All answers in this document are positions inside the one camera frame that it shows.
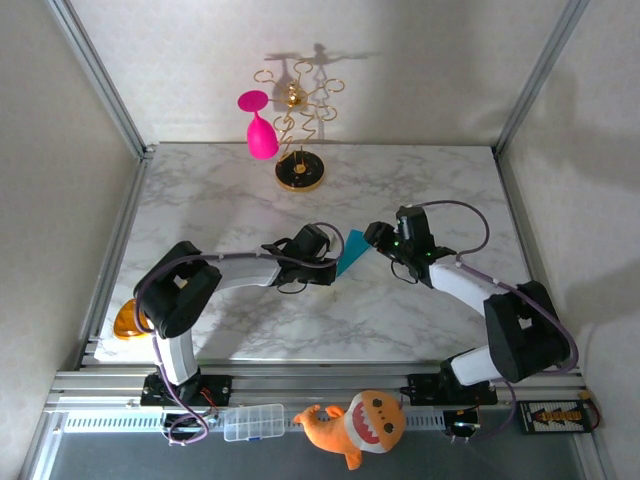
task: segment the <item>plastic storage case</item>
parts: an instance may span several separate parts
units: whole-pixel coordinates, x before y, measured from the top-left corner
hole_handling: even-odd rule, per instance
[[[261,440],[284,435],[284,407],[281,404],[229,408],[224,414],[227,442]]]

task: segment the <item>black cable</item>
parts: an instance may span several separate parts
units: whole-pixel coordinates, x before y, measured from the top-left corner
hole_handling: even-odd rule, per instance
[[[409,285],[415,285],[415,284],[418,283],[418,281],[415,280],[415,279],[414,279],[415,281],[412,282],[411,280],[407,280],[406,278],[402,278],[402,277],[398,276],[398,274],[396,273],[395,268],[393,268],[393,265],[396,264],[396,263],[400,263],[400,262],[398,262],[397,260],[391,260],[391,273],[393,273],[394,277],[396,277],[398,280],[402,280],[403,282],[407,282]]]
[[[309,284],[308,283],[303,283],[302,285],[303,285],[303,287],[300,290],[296,290],[294,292],[285,292],[284,290],[280,290],[280,287],[282,287],[282,285],[278,285],[276,287],[276,290],[278,290],[278,292],[282,293],[283,295],[297,295],[299,293],[304,292],[307,289],[307,286]]]
[[[596,422],[591,425],[591,430],[593,431],[600,426],[600,421],[602,420],[602,416],[600,415],[600,410],[598,410],[598,407],[596,406],[595,403],[593,403],[592,401],[589,401],[588,405],[591,411],[596,415]]]

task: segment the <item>stuffed toy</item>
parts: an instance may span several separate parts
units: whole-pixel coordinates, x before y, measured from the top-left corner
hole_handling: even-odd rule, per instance
[[[406,426],[404,413],[391,395],[366,390],[356,395],[349,410],[331,405],[325,410],[329,421],[318,420],[320,405],[313,405],[293,419],[316,447],[341,453],[349,470],[362,463],[362,451],[386,453],[398,443]]]

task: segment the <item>teal cloth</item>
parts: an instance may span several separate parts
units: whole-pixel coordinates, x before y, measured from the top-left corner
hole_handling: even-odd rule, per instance
[[[360,230],[351,230],[344,246],[342,258],[338,262],[336,277],[339,277],[353,262],[360,258],[360,255],[366,252],[370,246]]]

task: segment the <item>plastic wine glass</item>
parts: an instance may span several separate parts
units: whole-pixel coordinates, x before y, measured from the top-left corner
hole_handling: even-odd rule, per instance
[[[269,97],[260,90],[250,90],[238,98],[238,106],[245,112],[253,113],[253,120],[247,129],[249,153],[258,160],[269,160],[278,153],[278,138],[273,126],[258,115],[269,103]]]

